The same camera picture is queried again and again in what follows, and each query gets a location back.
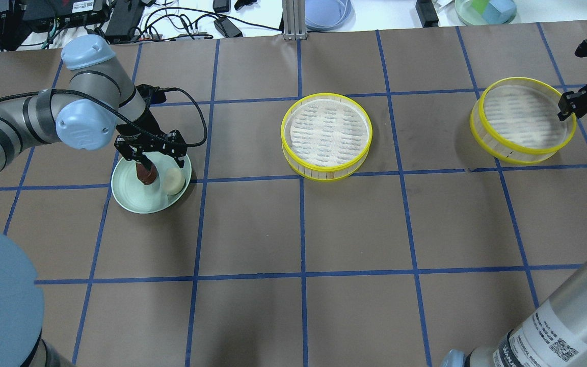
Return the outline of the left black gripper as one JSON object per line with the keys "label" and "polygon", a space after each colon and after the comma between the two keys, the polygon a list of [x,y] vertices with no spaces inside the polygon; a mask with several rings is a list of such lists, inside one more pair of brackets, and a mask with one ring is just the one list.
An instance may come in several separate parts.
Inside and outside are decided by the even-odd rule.
{"label": "left black gripper", "polygon": [[170,156],[177,167],[184,167],[188,150],[186,141],[179,130],[172,130],[168,134],[161,130],[156,118],[146,104],[123,106],[117,119],[119,135],[114,141],[114,147],[127,161],[140,163],[145,170],[153,169],[153,162],[144,151],[160,151]]}

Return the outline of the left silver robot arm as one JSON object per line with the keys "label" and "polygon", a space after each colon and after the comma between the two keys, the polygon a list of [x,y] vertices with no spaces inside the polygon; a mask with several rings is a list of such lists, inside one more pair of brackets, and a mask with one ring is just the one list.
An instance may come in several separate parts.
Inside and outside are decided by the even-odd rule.
{"label": "left silver robot arm", "polygon": [[[171,177],[170,167],[157,163],[162,155],[179,170],[190,164],[181,133],[163,132],[150,112],[162,89],[134,85],[101,36],[70,41],[61,59],[73,74],[67,90],[0,97],[0,172],[36,146],[96,150],[114,141],[139,184],[159,181],[167,198],[181,197],[188,179]],[[44,294],[36,277],[26,254],[0,233],[0,366],[68,365],[42,338]]]}

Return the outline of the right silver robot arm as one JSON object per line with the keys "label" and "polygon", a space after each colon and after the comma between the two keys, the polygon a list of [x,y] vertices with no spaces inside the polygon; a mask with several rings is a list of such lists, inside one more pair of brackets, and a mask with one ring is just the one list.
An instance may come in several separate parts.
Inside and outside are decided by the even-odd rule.
{"label": "right silver robot arm", "polygon": [[[587,57],[587,40],[575,55]],[[476,142],[512,164],[540,163],[572,139],[587,113],[587,83],[564,94],[529,77],[488,86],[470,114]],[[443,366],[587,366],[587,261],[494,347],[452,349]]]}

